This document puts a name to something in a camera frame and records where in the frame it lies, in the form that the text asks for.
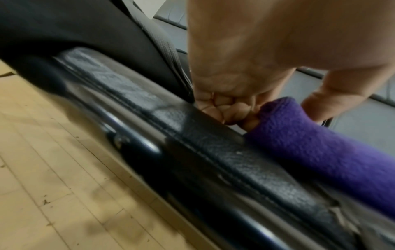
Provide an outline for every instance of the skin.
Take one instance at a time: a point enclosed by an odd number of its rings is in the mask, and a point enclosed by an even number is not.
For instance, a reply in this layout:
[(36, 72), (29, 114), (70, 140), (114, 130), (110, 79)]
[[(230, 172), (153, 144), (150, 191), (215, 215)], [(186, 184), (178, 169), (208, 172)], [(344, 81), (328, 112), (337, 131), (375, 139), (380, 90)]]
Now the skin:
[(328, 70), (303, 103), (323, 121), (362, 103), (395, 73), (393, 0), (188, 0), (198, 108), (251, 130), (295, 68)]

